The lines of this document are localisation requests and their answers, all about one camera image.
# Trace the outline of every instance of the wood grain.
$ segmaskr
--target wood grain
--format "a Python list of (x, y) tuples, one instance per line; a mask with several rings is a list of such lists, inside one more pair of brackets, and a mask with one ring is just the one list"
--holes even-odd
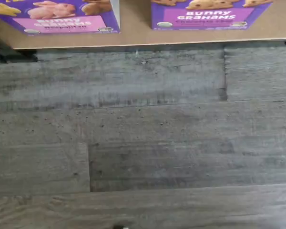
[(0, 65), (0, 113), (226, 100), (221, 46), (199, 47), (49, 54), (38, 63)]
[(0, 197), (0, 229), (286, 229), (286, 185)]
[(89, 191), (86, 144), (0, 147), (0, 196)]
[(286, 183), (286, 101), (0, 114), (0, 146), (78, 142), (93, 191)]
[(227, 45), (225, 66), (230, 101), (286, 99), (286, 46), (283, 42)]

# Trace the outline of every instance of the purple box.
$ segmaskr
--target purple box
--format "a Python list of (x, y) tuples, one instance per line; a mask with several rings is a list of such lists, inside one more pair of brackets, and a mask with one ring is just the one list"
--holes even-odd
[(154, 30), (245, 30), (272, 0), (152, 0)]
[(120, 32), (118, 0), (0, 0), (0, 18), (29, 35)]

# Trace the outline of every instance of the gray wood floor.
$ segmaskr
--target gray wood floor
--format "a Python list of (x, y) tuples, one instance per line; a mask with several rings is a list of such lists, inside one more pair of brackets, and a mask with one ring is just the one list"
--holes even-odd
[(286, 229), (283, 43), (37, 56), (0, 64), (0, 229)]

